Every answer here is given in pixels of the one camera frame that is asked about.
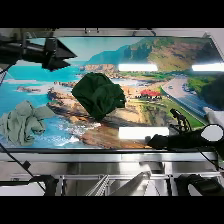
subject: light green cloth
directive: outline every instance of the light green cloth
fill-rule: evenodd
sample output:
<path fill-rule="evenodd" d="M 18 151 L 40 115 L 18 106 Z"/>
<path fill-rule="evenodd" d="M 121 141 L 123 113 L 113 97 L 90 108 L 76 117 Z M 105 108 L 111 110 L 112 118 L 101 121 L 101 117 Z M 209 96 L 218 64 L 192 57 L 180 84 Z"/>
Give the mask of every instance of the light green cloth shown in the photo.
<path fill-rule="evenodd" d="M 54 116 L 54 112 L 47 106 L 34 108 L 29 101 L 23 101 L 16 106 L 16 109 L 3 114 L 0 118 L 0 135 L 6 137 L 15 145 L 30 146 L 34 137 L 30 135 L 41 135 L 46 130 L 45 118 Z"/>

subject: road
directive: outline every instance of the road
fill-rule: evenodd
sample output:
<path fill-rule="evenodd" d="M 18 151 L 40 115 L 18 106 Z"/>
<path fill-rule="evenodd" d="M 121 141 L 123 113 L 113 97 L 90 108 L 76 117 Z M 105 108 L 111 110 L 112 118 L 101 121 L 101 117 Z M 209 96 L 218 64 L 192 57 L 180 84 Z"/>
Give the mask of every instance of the road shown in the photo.
<path fill-rule="evenodd" d="M 219 110 L 218 108 L 209 105 L 204 100 L 199 99 L 197 95 L 186 92 L 182 86 L 187 83 L 187 77 L 180 76 L 172 79 L 162 88 L 170 96 L 174 97 L 177 101 L 181 102 L 183 105 L 194 111 L 200 116 L 204 116 L 205 112 L 203 107 L 209 107 L 213 110 Z"/>

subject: white circular object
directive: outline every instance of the white circular object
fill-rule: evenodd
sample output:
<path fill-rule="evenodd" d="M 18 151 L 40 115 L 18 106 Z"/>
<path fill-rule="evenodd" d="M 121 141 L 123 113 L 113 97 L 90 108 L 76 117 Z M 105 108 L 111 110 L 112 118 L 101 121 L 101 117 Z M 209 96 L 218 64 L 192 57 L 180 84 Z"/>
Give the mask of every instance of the white circular object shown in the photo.
<path fill-rule="evenodd" d="M 222 139 L 223 129 L 218 125 L 209 125 L 201 133 L 201 137 L 205 138 L 208 141 L 216 142 Z"/>

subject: coastal landscape print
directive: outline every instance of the coastal landscape print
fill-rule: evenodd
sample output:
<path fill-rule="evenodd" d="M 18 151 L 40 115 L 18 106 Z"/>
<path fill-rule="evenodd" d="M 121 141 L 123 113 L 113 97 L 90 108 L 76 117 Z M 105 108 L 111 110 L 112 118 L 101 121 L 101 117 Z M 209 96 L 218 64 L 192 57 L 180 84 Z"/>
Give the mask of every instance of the coastal landscape print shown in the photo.
<path fill-rule="evenodd" d="M 56 114 L 44 120 L 46 131 L 29 148 L 116 149 L 145 148 L 143 141 L 121 140 L 119 127 L 176 124 L 171 108 L 179 110 L 193 129 L 205 125 L 203 110 L 224 109 L 222 72 L 194 72 L 194 64 L 221 63 L 209 38 L 178 37 L 63 37 L 77 57 L 71 66 L 50 72 L 41 64 L 18 61 L 0 86 L 0 117 L 23 100 L 34 107 L 47 105 Z M 44 45 L 45 39 L 33 39 Z M 119 64 L 156 64 L 156 72 L 119 71 Z M 126 97 L 96 122 L 71 94 L 87 73 L 103 73 L 119 84 Z M 6 147 L 15 147 L 0 136 Z"/>

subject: red roof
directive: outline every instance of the red roof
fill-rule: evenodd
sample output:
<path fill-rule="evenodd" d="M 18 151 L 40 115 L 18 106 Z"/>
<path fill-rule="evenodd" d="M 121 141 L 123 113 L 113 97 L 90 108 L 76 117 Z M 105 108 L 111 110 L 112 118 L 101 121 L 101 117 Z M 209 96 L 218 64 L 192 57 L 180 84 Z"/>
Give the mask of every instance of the red roof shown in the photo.
<path fill-rule="evenodd" d="M 142 95 L 149 95 L 149 96 L 160 96 L 159 92 L 151 91 L 149 89 L 144 89 L 140 92 Z"/>

